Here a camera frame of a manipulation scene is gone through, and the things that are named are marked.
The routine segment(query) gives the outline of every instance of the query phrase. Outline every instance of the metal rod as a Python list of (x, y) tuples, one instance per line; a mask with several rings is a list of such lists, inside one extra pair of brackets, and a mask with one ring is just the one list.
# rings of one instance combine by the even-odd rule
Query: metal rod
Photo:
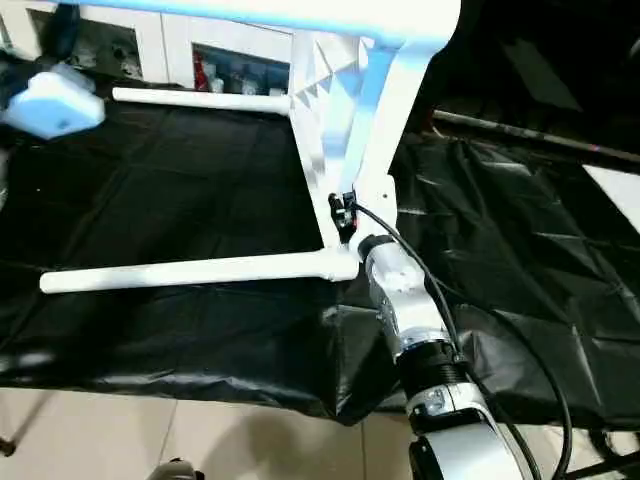
[(628, 455), (621, 455), (619, 457), (591, 465), (590, 467), (568, 472), (565, 479), (574, 480), (578, 478), (591, 478), (593, 476), (600, 475), (601, 473), (613, 472), (624, 467), (631, 467), (638, 464), (640, 464), (640, 451), (633, 452)]
[(289, 115), (289, 108), (291, 107), (291, 99), (287, 95), (271, 97), (267, 95), (236, 95), (233, 93), (115, 87), (113, 89), (113, 98), (121, 102), (278, 113), (284, 116)]
[(358, 269), (358, 259), (346, 248), (338, 247), (282, 255), (50, 272), (40, 277), (40, 289), (44, 293), (87, 292), (303, 277), (335, 282), (354, 279)]
[(557, 135), (551, 135), (548, 133), (539, 132), (537, 130), (514, 127), (513, 125), (505, 125), (504, 123), (492, 122), (490, 120), (483, 120), (481, 118), (468, 117), (467, 115), (460, 115), (458, 113), (435, 110), (433, 112), (433, 118), (437, 120), (443, 120), (445, 122), (457, 123), (459, 125), (468, 125), (471, 127), (479, 127), (487, 130), (495, 130), (500, 133), (506, 133), (508, 135), (513, 135), (516, 137), (541, 140), (547, 143), (554, 143), (556, 145), (574, 148), (576, 150), (602, 153), (604, 155), (621, 158), (623, 160), (630, 160), (632, 162), (640, 162), (640, 155), (625, 152), (624, 150), (617, 150), (615, 148), (595, 145), (593, 143), (579, 142), (578, 140), (559, 137)]

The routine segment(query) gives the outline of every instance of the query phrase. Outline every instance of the red item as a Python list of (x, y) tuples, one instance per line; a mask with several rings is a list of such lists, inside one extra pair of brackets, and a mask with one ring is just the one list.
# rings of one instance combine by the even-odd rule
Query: red item
[(204, 73), (204, 68), (202, 67), (202, 56), (199, 53), (193, 54), (193, 70), (196, 76), (195, 89), (199, 92), (208, 91), (209, 80), (207, 79), (207, 74)]

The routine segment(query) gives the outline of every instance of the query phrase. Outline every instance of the black clip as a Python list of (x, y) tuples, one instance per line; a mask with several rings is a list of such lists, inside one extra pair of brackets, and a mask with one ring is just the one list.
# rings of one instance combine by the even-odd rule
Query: black clip
[(331, 207), (331, 218), (338, 229), (340, 241), (347, 243), (356, 231), (356, 194), (349, 192), (340, 198), (337, 194), (329, 195), (329, 206)]

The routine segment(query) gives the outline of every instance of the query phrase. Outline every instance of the white stand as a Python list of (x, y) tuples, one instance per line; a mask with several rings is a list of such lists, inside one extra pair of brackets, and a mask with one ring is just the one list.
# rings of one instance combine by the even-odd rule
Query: white stand
[[(302, 5), (305, 2), (300, 0), (71, 3), (296, 28), (287, 96), (126, 88), (116, 88), (113, 93), (120, 101), (287, 115), (325, 249), (304, 254), (52, 272), (42, 276), (45, 293), (266, 278), (355, 278), (359, 242), (352, 242), (355, 248), (351, 249), (341, 245), (327, 199), (331, 193), (355, 190), (359, 203), (395, 224), (395, 192), (388, 170), (429, 61), (446, 45), (456, 27), (460, 0), (400, 0), (362, 7), (357, 2), (344, 1)], [(356, 238), (370, 233), (383, 232), (368, 219), (362, 219)]]

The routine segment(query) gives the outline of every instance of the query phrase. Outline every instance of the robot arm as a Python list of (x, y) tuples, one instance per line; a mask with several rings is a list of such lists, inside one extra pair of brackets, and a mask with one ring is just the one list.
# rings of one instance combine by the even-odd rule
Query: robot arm
[(457, 358), (420, 266), (387, 236), (368, 237), (360, 250), (417, 436), (414, 478), (524, 478)]

